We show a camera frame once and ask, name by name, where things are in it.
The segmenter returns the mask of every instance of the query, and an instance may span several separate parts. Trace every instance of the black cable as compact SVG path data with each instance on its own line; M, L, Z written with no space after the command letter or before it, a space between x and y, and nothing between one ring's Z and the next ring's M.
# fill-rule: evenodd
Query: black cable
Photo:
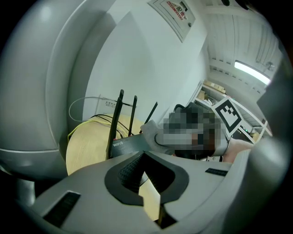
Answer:
M99 117L99 116L106 116L106 117L109 117L109 118L112 118L112 119L113 119L113 117L111 117L111 116L109 116L109 115L103 115L103 114L94 115L94 116L92 116L91 118L93 118L93 117Z
M108 119L105 119L105 118L103 118L103 117L100 117L100 116L93 116L93 117L99 117L99 118L101 118L101 119L103 119L103 120L106 120L106 121L108 121L109 123L112 123L111 121L109 121ZM120 135L120 137L121 138L124 138L123 136L122 136L122 134L121 134L121 132L119 132L119 130L116 130L118 133L119 133L119 135Z

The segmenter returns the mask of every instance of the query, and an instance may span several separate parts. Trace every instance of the yellow cable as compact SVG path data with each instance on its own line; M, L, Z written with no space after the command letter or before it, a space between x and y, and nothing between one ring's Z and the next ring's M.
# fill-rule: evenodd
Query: yellow cable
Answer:
M93 120L93 119L90 119L90 120L88 120L88 121L85 121L85 122L83 122L83 123L81 123L81 124L79 124L79 125L77 125L76 127L75 127L75 129L73 129L72 131L71 131L71 133L69 133L68 135L67 135L67 143L69 143L69 137L82 125L82 124L85 124L85 123L87 123L87 122L98 122L98 123L102 123L102 124L106 124L106 125L111 125L111 123L109 123L109 122L102 122L102 121L98 121L98 120ZM120 126L117 126L117 127L119 127L120 129L120 131L123 131L126 135L127 135L127 133L124 131L124 129L122 129L122 127L120 127Z

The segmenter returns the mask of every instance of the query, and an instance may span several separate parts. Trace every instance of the ceiling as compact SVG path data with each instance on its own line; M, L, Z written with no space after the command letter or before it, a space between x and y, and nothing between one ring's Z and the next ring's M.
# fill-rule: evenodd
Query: ceiling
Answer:
M228 95L258 118L264 118L256 101L266 85L234 68L234 62L241 61L272 79L282 54L271 26L262 15L242 9L234 0L230 0L230 6L224 6L221 0L202 0L202 3L209 27L209 80L225 87ZM267 62L273 63L273 71L267 69Z

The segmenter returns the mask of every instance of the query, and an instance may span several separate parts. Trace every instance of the sign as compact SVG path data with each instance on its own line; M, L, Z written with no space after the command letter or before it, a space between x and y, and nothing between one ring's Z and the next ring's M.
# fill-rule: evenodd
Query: sign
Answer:
M220 102L213 105L212 110L224 122L228 138L231 137L243 120L231 98L225 97Z
M186 2L183 0L151 0L148 4L168 22L183 42L195 22L195 17Z

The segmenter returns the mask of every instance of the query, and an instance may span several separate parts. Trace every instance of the white cable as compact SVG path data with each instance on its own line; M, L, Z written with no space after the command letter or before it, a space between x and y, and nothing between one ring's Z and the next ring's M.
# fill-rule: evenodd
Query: white cable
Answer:
M76 122L85 122L85 121L87 121L87 120L77 120L77 119L74 119L74 118L71 116L71 114L70 114L70 109L71 109L71 107L72 107L72 105L73 105L74 103L76 103L76 102L79 101L79 100L87 99L87 98L98 98L98 99L104 99L104 100L115 101L115 100L108 99L108 98L105 98L105 97L94 97L94 96L93 96L93 97L82 97L82 98L79 98L79 99L75 100L73 103L71 103L71 105L70 105L70 107L69 107L69 110L68 110L69 117L70 117L72 120L74 120L74 121L76 121Z

